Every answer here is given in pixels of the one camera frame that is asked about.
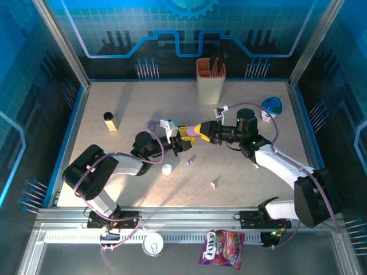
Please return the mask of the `white cup blue lid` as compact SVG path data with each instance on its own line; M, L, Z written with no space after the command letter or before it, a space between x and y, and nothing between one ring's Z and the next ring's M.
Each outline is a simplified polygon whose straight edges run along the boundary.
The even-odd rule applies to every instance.
M278 97L269 97L261 104L261 119L266 122L271 122L272 118L280 115L283 111L283 105Z

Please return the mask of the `aluminium frame post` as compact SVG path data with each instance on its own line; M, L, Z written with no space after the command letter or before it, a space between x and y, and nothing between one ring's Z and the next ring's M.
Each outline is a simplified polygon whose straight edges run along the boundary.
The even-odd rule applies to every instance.
M80 84L83 86L83 88L90 88L91 83L89 78L50 5L46 0L32 0L32 2L51 32L57 45L61 49L64 57L66 58Z
M302 74L305 72L319 45L325 39L326 33L329 31L344 2L345 0L330 0L290 76L290 89L295 88Z

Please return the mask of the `purple candy bag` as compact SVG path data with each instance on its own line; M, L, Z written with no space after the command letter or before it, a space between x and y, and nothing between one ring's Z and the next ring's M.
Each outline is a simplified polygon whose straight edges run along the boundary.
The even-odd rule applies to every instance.
M232 266L240 270L245 233L227 230L209 231L198 260L200 265Z

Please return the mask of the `beige utensil holder orange top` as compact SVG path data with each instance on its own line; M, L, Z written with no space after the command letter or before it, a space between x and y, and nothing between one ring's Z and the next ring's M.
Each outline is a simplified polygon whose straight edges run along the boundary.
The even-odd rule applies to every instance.
M197 98L202 105L217 104L221 97L226 67L224 65L222 75L217 70L218 57L199 58L196 61Z

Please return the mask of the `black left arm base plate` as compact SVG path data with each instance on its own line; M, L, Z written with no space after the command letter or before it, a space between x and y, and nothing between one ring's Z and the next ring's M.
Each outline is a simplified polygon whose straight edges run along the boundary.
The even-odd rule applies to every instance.
M88 216L87 228L89 229L133 229L138 224L138 211L122 211L117 209L110 219L118 219L119 221L110 221L102 218L94 211L91 211Z

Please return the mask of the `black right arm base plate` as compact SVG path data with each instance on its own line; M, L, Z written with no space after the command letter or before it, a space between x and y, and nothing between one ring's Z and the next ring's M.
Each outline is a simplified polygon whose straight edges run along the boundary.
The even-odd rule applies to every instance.
M292 227L290 221L282 219L271 219L268 214L262 210L241 211L240 224L242 229L290 229Z

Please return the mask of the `wooden bottle black cap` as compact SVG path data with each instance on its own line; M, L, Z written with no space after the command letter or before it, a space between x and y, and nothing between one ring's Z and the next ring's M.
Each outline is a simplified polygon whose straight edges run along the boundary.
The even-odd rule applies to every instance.
M118 124L115 119L115 116L111 112L106 112L103 115L104 122L109 129L109 131L117 131L118 130Z

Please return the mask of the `black control box green light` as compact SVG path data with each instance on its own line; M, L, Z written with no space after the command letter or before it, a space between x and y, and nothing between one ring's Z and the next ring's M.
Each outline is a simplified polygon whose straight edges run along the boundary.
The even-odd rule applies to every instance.
M279 245L282 235L283 233L277 232L261 232L260 240L262 247L274 250Z

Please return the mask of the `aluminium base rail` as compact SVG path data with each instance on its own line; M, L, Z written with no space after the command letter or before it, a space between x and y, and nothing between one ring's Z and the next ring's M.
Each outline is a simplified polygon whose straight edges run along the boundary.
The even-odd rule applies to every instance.
M151 231L241 230L240 213L257 212L257 207L123 207L142 216L141 228ZM34 228L67 230L85 227L85 207L56 207L39 210Z

